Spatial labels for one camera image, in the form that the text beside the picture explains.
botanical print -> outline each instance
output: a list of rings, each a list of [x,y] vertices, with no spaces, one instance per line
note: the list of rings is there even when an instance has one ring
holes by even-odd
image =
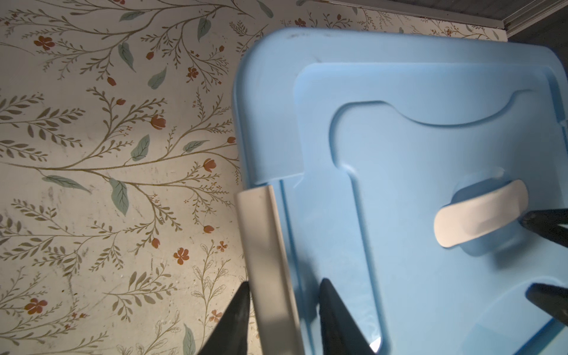
[[[0,355],[199,352],[248,277],[232,81],[284,27],[506,40],[305,0],[0,4]]]

green leaf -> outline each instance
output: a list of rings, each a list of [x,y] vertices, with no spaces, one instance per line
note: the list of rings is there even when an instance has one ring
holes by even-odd
[[[53,182],[53,183],[58,184],[59,186],[69,187],[71,189],[85,190],[88,193],[91,192],[91,191],[87,190],[86,188],[84,188],[80,183],[78,183],[74,180],[65,178],[63,176],[49,175],[49,176],[42,178],[42,180],[47,181],[47,182]]]
[[[138,278],[138,281],[136,281],[136,284],[134,285],[134,287],[138,287],[138,284],[142,281],[144,281],[146,279],[146,272],[144,272],[142,275],[140,275],[140,277]]]
[[[197,41],[201,39],[204,35],[206,35],[209,30],[211,29],[211,21],[202,17],[199,19],[199,24],[197,25]]]
[[[132,12],[127,12],[124,15],[122,15],[120,17],[120,21],[130,21],[130,20],[134,20],[135,18],[137,18],[138,16],[144,15],[145,12],[144,11],[132,11]]]
[[[191,141],[191,142],[187,143],[187,144],[183,147],[183,150],[184,150],[186,153],[189,153],[189,152],[191,152],[193,149],[195,149],[195,148],[201,146],[201,145],[202,145],[203,143],[205,143],[205,142],[208,142],[208,140],[194,140],[194,141]]]
[[[112,202],[118,208],[123,215],[126,216],[126,211],[128,211],[128,194],[126,191],[126,184],[122,181],[114,180],[110,178],[108,181],[110,186],[112,186]]]
[[[258,5],[260,6],[260,9],[262,11],[264,11],[264,13],[266,14],[266,16],[268,16],[269,18],[273,18],[274,17],[274,13],[272,12],[272,10],[270,8],[268,8],[267,5],[265,5],[263,2],[256,0],[256,2],[258,2]]]
[[[183,355],[193,355],[195,354],[195,338],[193,338],[193,333],[185,323],[185,336],[183,337]]]
[[[134,148],[134,150],[130,152],[132,160],[139,161],[146,158],[146,155],[148,155],[149,147],[150,147],[150,135],[145,135],[144,137],[142,137],[142,139],[140,139],[136,148]]]
[[[49,113],[50,110],[51,110],[50,107],[46,108],[41,114],[39,114],[39,116],[36,119],[40,119],[42,117],[45,117]]]
[[[144,295],[144,300],[145,300],[146,302],[148,302],[149,304],[155,304],[155,303],[156,303],[156,301],[155,301],[152,297],[150,297],[150,296],[148,296],[148,295]]]
[[[130,52],[130,46],[128,45],[128,43],[124,42],[118,45],[118,55],[120,56],[120,58],[122,58],[122,60],[126,62],[126,64],[128,64],[130,69],[134,70],[134,57]]]
[[[164,68],[164,70],[162,70],[161,72],[159,72],[156,75],[154,75],[153,77],[151,77],[150,80],[148,80],[148,86],[151,87],[154,90],[156,90],[158,87],[160,87],[160,85],[162,85],[162,83],[164,82],[164,79],[166,78],[166,69],[167,68],[168,67]]]
[[[130,276],[130,281],[128,283],[128,289],[130,290],[130,286],[132,286],[132,284],[134,283],[134,280],[136,280],[136,272],[134,272],[132,274],[132,276]]]

blue plastic lid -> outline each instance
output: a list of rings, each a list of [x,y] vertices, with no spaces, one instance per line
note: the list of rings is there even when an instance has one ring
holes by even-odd
[[[561,63],[543,47],[286,29],[235,81],[246,184],[276,192],[304,348],[322,354],[329,278],[379,354],[558,354],[568,331],[528,302],[568,284],[568,249],[518,222],[445,249],[444,206],[522,180],[568,206]]]

olive branch pattern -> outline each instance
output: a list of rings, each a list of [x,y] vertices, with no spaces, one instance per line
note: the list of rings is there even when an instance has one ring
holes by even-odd
[[[63,302],[54,306],[43,299],[48,298],[45,290],[36,290],[40,282],[44,279],[40,273],[32,277],[27,286],[23,286],[23,281],[28,277],[24,273],[24,267],[16,271],[16,276],[10,278],[9,285],[5,292],[0,294],[0,310],[11,316],[3,321],[3,330],[0,331],[0,340],[6,340],[14,345],[22,342],[37,342],[45,344],[49,339],[61,337],[77,329],[89,315],[80,313],[78,302],[74,299],[69,305],[68,311],[61,313],[64,309]],[[84,338],[79,345],[72,349],[61,350],[65,352],[80,352],[88,350],[87,354],[92,353],[92,349],[97,348],[99,342],[106,338],[106,332],[98,336],[92,336],[90,340]]]
[[[26,109],[29,109],[31,106],[37,106],[43,100],[42,94],[34,94],[29,97],[27,95],[21,97],[14,96],[10,101],[7,101],[7,98],[2,99],[0,101],[0,127],[4,125],[4,130],[7,128],[26,127],[28,135],[32,138],[34,138],[35,135],[42,140],[46,140],[50,137],[51,141],[63,147],[70,146],[74,148],[76,145],[82,147],[80,139],[59,133],[61,123],[69,124],[85,113],[85,111],[80,108],[62,111],[55,109],[52,111],[52,109],[48,107],[42,110],[36,118],[21,118],[21,115],[27,116],[27,113],[24,112]],[[0,157],[4,157],[5,154],[10,158],[19,156],[22,158],[30,158],[34,161],[47,161],[47,153],[30,147],[27,143],[18,143],[10,139],[4,139],[0,141],[0,147]]]
[[[197,28],[198,40],[205,36],[210,30],[213,20],[219,11],[232,11],[237,16],[252,16],[243,11],[235,2],[230,4],[197,2],[192,4],[175,5],[165,1],[159,1],[160,6],[130,7],[126,4],[108,1],[104,5],[90,2],[88,0],[63,0],[61,4],[45,0],[37,0],[38,3],[50,6],[51,9],[61,11],[67,10],[67,15],[51,15],[51,11],[38,10],[10,10],[7,16],[0,17],[0,21],[9,25],[6,29],[6,36],[14,34],[19,28],[30,28],[28,32],[22,34],[22,39],[38,38],[39,46],[43,49],[36,53],[47,56],[44,62],[44,70],[48,70],[55,63],[61,66],[58,69],[59,79],[63,79],[66,73],[70,73],[74,64],[82,62],[80,74],[87,72],[97,72],[97,80],[107,78],[109,83],[111,78],[111,68],[114,66],[113,54],[118,54],[132,69],[134,58],[127,43],[130,39],[139,37],[140,44],[147,43],[151,47],[146,55],[147,59],[152,59],[155,53],[161,53],[162,58],[171,59],[175,68],[185,57],[191,62],[188,68],[190,80],[194,77],[194,72],[202,74],[201,85],[205,91],[209,91],[212,85],[221,84],[220,77],[227,74],[227,60],[221,56],[223,51],[214,48],[207,57],[200,57],[198,53],[190,48],[187,37],[191,31]],[[89,15],[96,16],[100,11],[112,12],[118,22],[128,23],[134,19],[136,23],[142,21],[142,25],[135,26],[130,30],[109,31],[108,29],[87,29],[81,26],[82,18]],[[173,18],[172,14],[180,11],[187,11],[187,18],[167,25],[162,25],[162,32],[158,34],[145,33],[155,22],[167,21]],[[66,37],[72,37],[73,33],[81,33],[90,36],[97,36],[101,44],[97,49],[86,49],[87,45],[74,43]],[[59,39],[53,41],[50,36],[58,36]]]
[[[107,114],[102,119],[102,124],[106,128],[106,134],[102,137],[99,143],[90,151],[86,152],[80,159],[64,166],[30,166],[23,164],[16,164],[8,162],[7,164],[17,166],[20,168],[33,169],[38,172],[42,180],[48,183],[54,183],[60,187],[67,189],[83,190],[90,193],[90,190],[84,187],[77,181],[68,177],[54,175],[52,172],[62,173],[86,173],[97,176],[103,182],[110,184],[111,196],[113,204],[116,209],[126,216],[130,203],[129,203],[129,189],[133,189],[135,193],[141,194],[148,202],[152,210],[152,217],[146,222],[137,223],[131,227],[122,229],[113,229],[111,225],[105,225],[104,222],[98,223],[94,221],[93,225],[86,226],[92,230],[90,233],[77,233],[71,231],[67,225],[57,220],[57,210],[54,207],[46,207],[43,205],[34,205],[27,201],[14,199],[12,207],[23,214],[25,217],[34,219],[45,223],[46,228],[50,232],[34,233],[27,229],[22,221],[13,219],[12,217],[0,215],[0,245],[10,242],[10,251],[6,251],[0,256],[3,260],[16,260],[24,259],[26,257],[34,257],[38,252],[42,254],[40,257],[34,258],[33,265],[36,266],[54,266],[62,265],[64,274],[69,276],[78,273],[81,264],[83,263],[83,256],[81,250],[85,249],[87,243],[95,240],[107,241],[106,247],[102,249],[96,261],[90,267],[91,271],[97,271],[103,268],[107,263],[113,264],[115,268],[121,269],[124,261],[122,253],[117,241],[120,240],[120,235],[125,233],[140,234],[144,232],[144,237],[136,246],[131,250],[135,255],[139,250],[145,247],[146,243],[154,240],[154,247],[157,248],[159,241],[157,236],[160,233],[160,226],[169,223],[174,232],[182,230],[181,223],[177,221],[174,212],[170,207],[164,206],[156,193],[150,193],[147,188],[180,188],[190,192],[187,201],[191,202],[191,213],[195,224],[202,224],[203,216],[214,214],[216,209],[214,204],[221,206],[231,207],[232,202],[227,200],[225,196],[229,193],[218,185],[217,179],[220,177],[218,173],[214,173],[212,169],[216,168],[216,163],[213,159],[205,159],[204,163],[194,161],[193,167],[187,174],[179,179],[172,181],[146,183],[141,181],[118,181],[110,175],[115,169],[125,169],[131,166],[140,166],[153,164],[160,161],[167,161],[175,158],[183,158],[189,155],[196,156],[197,154],[207,154],[210,156],[217,156],[227,162],[235,171],[235,177],[238,181],[240,179],[240,167],[238,166],[238,157],[228,157],[223,153],[223,148],[231,147],[235,144],[234,137],[230,137],[226,143],[216,147],[207,148],[208,140],[189,141],[184,145],[188,138],[199,131],[205,131],[213,134],[228,134],[232,132],[231,119],[222,119],[221,121],[214,121],[217,117],[222,116],[229,110],[229,107],[222,106],[223,96],[217,96],[215,104],[212,105],[211,110],[206,110],[202,97],[199,92],[196,94],[194,107],[197,109],[197,117],[188,129],[181,132],[179,135],[176,133],[176,127],[173,127],[170,134],[168,145],[160,157],[154,160],[146,159],[150,149],[150,135],[144,136],[134,150],[130,152],[130,158],[122,165],[104,166],[97,168],[79,168],[79,164],[89,162],[95,158],[104,158],[112,156],[112,154],[121,154],[122,150],[133,145],[133,141],[119,140],[120,137],[126,137],[134,132],[133,127],[137,123],[149,123],[154,128],[161,128],[160,124],[165,125],[165,119],[161,118],[165,114],[162,108],[167,102],[165,99],[147,99],[144,102],[136,105],[132,104],[129,108],[122,109],[126,100],[109,97],[105,91],[100,91],[96,87],[87,89],[87,92],[96,97],[102,102],[101,110]],[[13,105],[19,105],[18,99],[13,100]],[[43,110],[39,119],[43,119],[49,114],[50,108]],[[55,118],[58,116],[60,110],[51,111],[49,116]],[[72,110],[60,111],[62,114],[68,115]],[[76,109],[74,114],[86,113],[84,110]]]
[[[142,275],[138,276],[137,272],[133,272],[130,276],[128,282],[128,290],[123,293],[106,293],[107,295],[114,296],[116,302],[112,304],[112,311],[116,311],[116,315],[122,315],[121,320],[126,320],[130,322],[130,315],[133,314],[132,301],[136,303],[139,307],[142,307],[142,301],[144,299],[146,303],[155,304],[157,298],[158,300],[164,299],[164,294],[171,296],[172,291],[177,291],[173,282],[166,284],[165,279],[172,277],[170,274],[164,273],[166,265],[160,263],[160,267],[156,267],[155,273],[150,272],[147,274],[143,272]]]
[[[483,40],[499,40],[499,35],[495,32],[495,30],[491,30],[493,33],[493,37],[489,37],[487,31],[489,28],[475,26],[475,25],[457,25],[451,22],[445,22],[440,20],[433,20],[433,19],[421,19],[424,23],[431,23],[434,25],[434,28],[431,28],[431,32],[428,33],[432,36],[443,36],[443,37],[459,37],[459,38],[471,38],[471,39],[483,39]],[[423,34],[420,32],[416,26],[412,25],[412,33],[413,34]]]
[[[243,43],[240,41],[237,42],[236,51],[241,53],[241,56],[243,56],[252,44],[256,43],[264,36],[263,31],[268,25],[264,25],[264,27],[253,34],[249,34],[248,28],[241,20],[237,21],[237,23],[229,22],[229,26],[231,26],[231,29],[237,34],[237,36],[247,39]]]

floral patterned floor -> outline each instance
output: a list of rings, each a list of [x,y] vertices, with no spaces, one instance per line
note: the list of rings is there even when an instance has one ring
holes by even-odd
[[[231,83],[264,35],[506,40],[305,0],[3,0],[0,16],[0,355],[197,353],[247,278]],[[254,313],[249,337],[260,354]]]

